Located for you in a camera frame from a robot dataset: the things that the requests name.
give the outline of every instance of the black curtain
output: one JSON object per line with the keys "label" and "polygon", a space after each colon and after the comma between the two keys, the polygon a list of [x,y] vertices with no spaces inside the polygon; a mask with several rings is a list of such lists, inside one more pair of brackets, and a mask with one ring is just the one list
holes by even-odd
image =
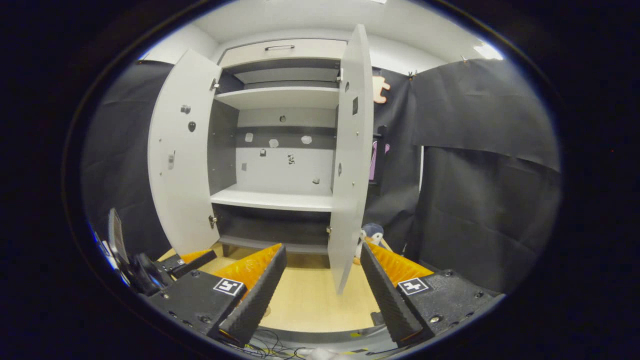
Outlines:
{"label": "black curtain", "polygon": [[86,134],[81,162],[86,216],[106,240],[109,209],[115,208],[130,256],[144,252],[156,259],[171,248],[151,196],[147,141],[157,96],[172,67],[153,61],[128,67],[100,101]]}
{"label": "black curtain", "polygon": [[374,76],[382,76],[390,85],[382,90],[384,104],[374,104],[374,132],[387,126],[390,145],[382,171],[379,189],[367,192],[363,224],[375,222],[385,230],[385,241],[394,252],[402,252],[413,224],[420,182],[420,147],[412,144],[413,110],[410,81],[407,75],[373,68]]}
{"label": "black curtain", "polygon": [[506,61],[437,67],[412,81],[422,191],[406,256],[511,291],[543,250],[561,196],[550,114]]}

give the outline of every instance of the door hinge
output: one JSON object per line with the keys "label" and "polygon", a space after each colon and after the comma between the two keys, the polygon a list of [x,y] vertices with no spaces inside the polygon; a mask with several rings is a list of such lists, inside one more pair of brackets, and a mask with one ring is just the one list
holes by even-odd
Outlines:
{"label": "door hinge", "polygon": [[216,222],[218,222],[218,218],[209,215],[209,225],[211,225],[211,229],[216,225]]}
{"label": "door hinge", "polygon": [[216,78],[213,78],[213,81],[211,81],[211,87],[209,88],[209,91],[219,87],[220,87],[220,84],[218,84],[218,80]]}

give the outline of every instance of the drawer handle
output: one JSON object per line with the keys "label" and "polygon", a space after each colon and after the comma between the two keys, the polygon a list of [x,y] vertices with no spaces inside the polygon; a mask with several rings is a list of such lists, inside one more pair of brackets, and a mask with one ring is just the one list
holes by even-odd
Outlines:
{"label": "drawer handle", "polygon": [[295,45],[274,45],[274,46],[265,47],[264,50],[269,51],[270,49],[275,49],[276,47],[286,47],[288,49],[293,49],[296,46]]}

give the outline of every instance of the pink object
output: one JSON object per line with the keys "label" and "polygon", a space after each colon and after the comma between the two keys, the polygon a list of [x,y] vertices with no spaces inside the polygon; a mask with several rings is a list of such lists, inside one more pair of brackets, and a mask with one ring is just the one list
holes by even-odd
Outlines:
{"label": "pink object", "polygon": [[[391,145],[385,146],[385,154],[389,152]],[[378,142],[373,142],[373,157],[371,158],[371,168],[369,169],[369,180],[373,180],[376,172],[376,153],[378,149]]]}

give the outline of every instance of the ceiling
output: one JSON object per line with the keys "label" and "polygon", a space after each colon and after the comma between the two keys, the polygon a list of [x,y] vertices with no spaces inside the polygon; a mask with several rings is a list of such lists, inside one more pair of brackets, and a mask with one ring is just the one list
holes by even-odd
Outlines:
{"label": "ceiling", "polygon": [[237,0],[196,20],[219,43],[282,29],[321,28],[352,31],[403,42],[446,62],[478,58],[481,41],[451,21],[408,0]]}

